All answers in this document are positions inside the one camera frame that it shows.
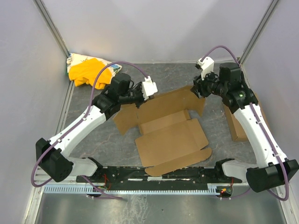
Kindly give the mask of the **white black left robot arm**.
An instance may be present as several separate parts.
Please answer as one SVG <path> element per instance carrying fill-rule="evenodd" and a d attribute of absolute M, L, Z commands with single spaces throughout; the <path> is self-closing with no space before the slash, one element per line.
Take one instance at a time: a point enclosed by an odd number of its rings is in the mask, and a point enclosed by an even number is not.
<path fill-rule="evenodd" d="M 70 175 L 92 176 L 98 169 L 89 158 L 71 158 L 72 150 L 96 127 L 105 123 L 121 109 L 121 105 L 135 104 L 139 107 L 148 99 L 144 83 L 134 84 L 130 75 L 121 73 L 112 78 L 93 100 L 90 106 L 61 133 L 36 142 L 36 160 L 39 167 L 52 180 L 61 182 Z"/>

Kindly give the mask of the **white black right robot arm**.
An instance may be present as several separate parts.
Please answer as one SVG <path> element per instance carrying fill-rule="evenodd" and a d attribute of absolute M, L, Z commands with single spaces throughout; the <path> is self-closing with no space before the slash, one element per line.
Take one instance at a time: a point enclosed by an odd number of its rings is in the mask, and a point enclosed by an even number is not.
<path fill-rule="evenodd" d="M 224 175 L 248 183 L 254 192 L 270 191 L 284 185 L 288 193 L 289 181 L 298 171 L 299 164 L 295 159 L 288 159 L 278 146 L 240 66 L 222 63 L 218 74 L 214 73 L 211 59 L 198 60 L 195 66 L 201 73 L 193 79 L 191 91 L 198 98 L 221 97 L 223 104 L 242 126 L 256 157 L 256 164 L 224 160 L 221 164 Z"/>

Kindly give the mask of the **brown cardboard box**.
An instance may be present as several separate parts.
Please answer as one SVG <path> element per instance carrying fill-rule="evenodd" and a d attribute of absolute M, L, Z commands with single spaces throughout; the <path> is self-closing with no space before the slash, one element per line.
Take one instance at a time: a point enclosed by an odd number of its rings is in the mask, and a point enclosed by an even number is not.
<path fill-rule="evenodd" d="M 209 141 L 198 119 L 189 111 L 203 114 L 205 99 L 198 98 L 191 86 L 156 95 L 137 108 L 124 105 L 113 118 L 124 135 L 138 127 L 141 133 L 135 144 L 145 172 L 161 176 L 205 161 L 212 154 Z"/>

